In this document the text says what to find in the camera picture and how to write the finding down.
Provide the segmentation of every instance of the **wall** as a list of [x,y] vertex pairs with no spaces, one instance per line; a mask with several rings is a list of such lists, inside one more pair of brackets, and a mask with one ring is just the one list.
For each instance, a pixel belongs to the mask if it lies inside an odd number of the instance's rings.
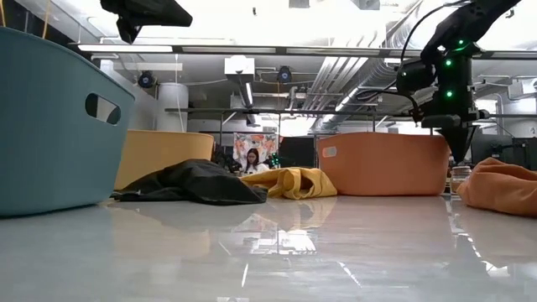
[[[373,122],[344,122],[338,126],[337,131],[339,133],[359,133],[359,132],[372,132],[373,131]],[[430,135],[429,129],[423,129],[421,127],[416,127],[413,122],[396,122],[394,125],[392,122],[383,122],[379,127],[376,127],[376,133],[399,133],[399,134],[422,134]]]
[[[101,70],[136,97],[128,128],[134,130],[154,130],[157,100],[125,79],[113,67],[113,62],[110,60],[103,60],[101,62]],[[97,118],[107,117],[107,114],[111,111],[110,106],[105,102],[99,102],[97,105]]]
[[[505,114],[535,114],[537,102],[535,98],[510,101],[503,97],[503,113]],[[535,118],[504,118],[503,127],[516,138],[537,137],[537,119]]]
[[162,83],[159,85],[156,129],[167,132],[186,132],[188,113],[169,113],[166,108],[188,108],[188,87],[180,83]]
[[[191,119],[188,121],[188,131],[189,132],[220,132],[220,120],[210,120],[210,119]],[[231,120],[226,122],[222,128],[223,132],[234,132],[234,133],[255,133],[262,132],[263,127],[248,127],[246,122],[242,119],[240,120]],[[216,143],[220,143],[220,133],[208,133],[215,138]],[[227,133],[222,135],[222,146],[233,146],[235,137],[233,133]]]

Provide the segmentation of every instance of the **black hair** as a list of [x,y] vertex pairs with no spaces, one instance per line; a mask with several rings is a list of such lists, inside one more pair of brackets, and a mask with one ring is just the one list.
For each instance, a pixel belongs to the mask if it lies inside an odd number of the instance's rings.
[[[248,161],[248,155],[249,154],[255,154],[255,161],[253,161],[253,164],[250,164]],[[250,169],[250,166],[252,165],[255,170],[258,169],[259,164],[259,151],[256,148],[251,148],[248,150],[248,153],[246,154],[246,169],[245,171],[248,171]]]

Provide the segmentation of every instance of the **silver ductwork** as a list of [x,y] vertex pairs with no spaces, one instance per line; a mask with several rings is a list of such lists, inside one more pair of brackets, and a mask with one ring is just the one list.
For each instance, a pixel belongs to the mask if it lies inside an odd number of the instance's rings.
[[[420,7],[423,0],[416,2],[416,4],[409,10],[407,16],[403,19],[399,28],[389,35],[384,43],[385,48],[389,49],[401,49],[404,46],[404,42],[409,36],[410,31],[418,21],[418,16],[421,15]],[[409,44],[409,49],[415,49],[415,45]],[[367,59],[358,70],[358,76],[356,85],[353,88],[360,88],[364,86],[378,86],[385,87],[391,83],[397,72],[394,70],[394,65],[389,65],[384,62],[384,59]],[[356,101],[351,99],[342,108],[341,111],[357,111],[362,109],[360,106],[356,106]],[[347,120],[350,116],[337,115],[333,116],[328,122],[321,123],[321,129],[332,130],[337,127],[341,122]]]
[[[332,45],[346,47],[368,47],[377,37],[377,33],[372,33],[371,37],[364,36],[360,39],[351,39],[348,41],[336,40]],[[360,66],[357,66],[357,58],[347,57],[327,57],[311,86],[304,105],[305,110],[320,110],[324,108],[330,101],[334,101],[333,96],[322,94],[330,94],[341,91],[341,89],[351,80],[356,74]]]

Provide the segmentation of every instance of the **yellow bean bag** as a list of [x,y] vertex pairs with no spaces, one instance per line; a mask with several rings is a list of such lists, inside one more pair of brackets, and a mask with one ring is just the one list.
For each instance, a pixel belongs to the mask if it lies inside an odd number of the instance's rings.
[[292,200],[337,195],[336,187],[319,169],[274,169],[241,178],[247,185],[268,189],[268,197],[285,197]]

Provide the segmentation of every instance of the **pipe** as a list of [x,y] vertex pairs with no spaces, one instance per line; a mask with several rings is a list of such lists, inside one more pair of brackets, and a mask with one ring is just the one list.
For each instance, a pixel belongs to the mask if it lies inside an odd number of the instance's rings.
[[291,89],[289,90],[289,108],[288,110],[293,110],[293,105],[295,104],[295,100],[296,100],[296,91],[299,89],[299,87],[297,86],[292,86]]
[[[319,86],[321,83],[326,79],[328,76],[328,73],[331,71],[333,65],[336,63],[337,58],[334,57],[327,57],[322,62],[321,69],[319,70],[319,74],[317,74],[317,77],[315,78],[315,81],[311,85],[310,91],[318,91]],[[310,104],[314,101],[316,96],[312,98],[306,98],[304,105],[302,105],[302,108],[308,109],[310,107]]]
[[222,146],[223,133],[224,133],[224,112],[220,114],[220,146]]
[[[360,43],[363,41],[364,37],[361,37],[358,39],[350,39],[345,44],[347,47],[355,47],[357,45],[360,45]],[[347,58],[347,57],[339,57],[339,58],[331,58],[331,70],[326,76],[326,78],[322,81],[321,87],[316,87],[316,89],[320,91],[326,91],[326,92],[338,92],[342,89],[343,85],[340,83],[343,81],[343,78],[346,74],[348,74],[349,70],[352,68],[350,64],[347,62],[353,61],[353,58]],[[328,102],[325,101],[326,97],[324,96],[314,96],[311,102],[307,104],[307,107],[304,107],[304,109],[315,109],[319,110],[324,103]]]
[[[358,46],[362,46],[362,42],[368,42],[368,47],[371,47],[373,43],[377,40],[378,33],[372,32],[370,37],[362,37],[360,42],[358,43]],[[358,59],[358,58],[351,58],[346,68],[342,71],[342,73],[337,77],[337,82],[334,82],[333,85],[330,87],[330,91],[341,91],[345,85],[353,78],[358,70],[362,67],[365,60]],[[323,102],[320,102],[317,106],[317,110],[324,110],[326,106],[332,101],[332,99],[327,99]]]
[[347,104],[347,106],[368,106],[368,107],[376,107],[378,106],[378,103],[366,103],[366,102],[359,102],[359,103],[353,103],[353,104]]
[[[496,97],[496,112],[498,114],[503,114],[503,98],[502,96],[499,94],[499,93],[494,93],[493,94],[495,97]],[[500,135],[505,135],[505,131],[503,130],[505,128],[505,123],[504,123],[504,120],[503,120],[503,117],[500,117],[498,119],[498,134]]]
[[[403,20],[409,19],[412,14],[418,14],[423,1],[419,0],[415,5],[405,14]],[[401,48],[404,45],[404,41],[408,38],[409,32],[415,24],[414,22],[404,22],[399,24],[399,28],[394,30],[390,35],[387,35],[384,47],[387,48]],[[363,78],[358,79],[357,87],[362,86],[382,86],[383,88],[390,83],[396,76],[396,72],[392,67],[388,67],[382,59],[367,59],[363,60],[359,66],[359,72],[361,75],[365,75]],[[355,100],[350,100],[342,110],[351,110],[351,104],[355,103]],[[332,117],[329,122],[323,123],[321,127],[323,129],[332,129],[335,127],[334,122],[343,122],[349,117],[336,115]]]
[[344,112],[344,111],[317,111],[317,110],[280,110],[280,109],[246,109],[246,108],[165,108],[165,112],[167,113],[177,113],[179,111],[181,112],[189,112],[189,113],[225,113],[225,112],[237,112],[242,114],[261,114],[261,113],[273,113],[273,114],[307,114],[307,115],[326,115],[326,114],[334,114],[334,115],[353,115],[353,116],[362,116],[362,117],[372,117],[372,116],[384,116],[389,115],[392,117],[410,117],[407,114],[400,114],[397,112]]
[[[293,86],[293,88],[295,88],[295,91],[298,90],[298,87],[296,86]],[[290,97],[290,92],[280,92],[280,93],[256,92],[256,93],[253,93],[253,96],[255,97]],[[300,99],[300,100],[306,99],[307,96],[343,96],[343,94],[342,93],[304,93],[304,92],[295,93],[296,99]]]
[[222,125],[225,125],[227,122],[229,122],[233,117],[235,117],[237,113],[236,112],[232,112],[232,114],[226,118],[226,120],[222,123]]
[[534,79],[537,78],[537,75],[478,75],[480,78],[493,78],[493,79],[509,79],[509,80],[520,80],[520,79]]
[[[358,90],[375,90],[375,89],[384,89],[386,86],[359,86]],[[388,90],[397,91],[396,87],[389,87]]]
[[386,119],[388,118],[389,116],[384,116],[383,119],[380,120],[380,122],[377,123],[377,128],[378,126],[380,126],[381,123],[383,123],[384,121],[386,121]]
[[[253,100],[249,99],[248,89],[246,87],[246,84],[243,84],[242,81],[239,81],[238,93],[242,98],[242,104],[244,105],[244,107],[246,109],[248,109],[248,110],[253,110]],[[252,115],[252,114],[248,114],[247,118],[252,122],[256,121],[255,116]]]

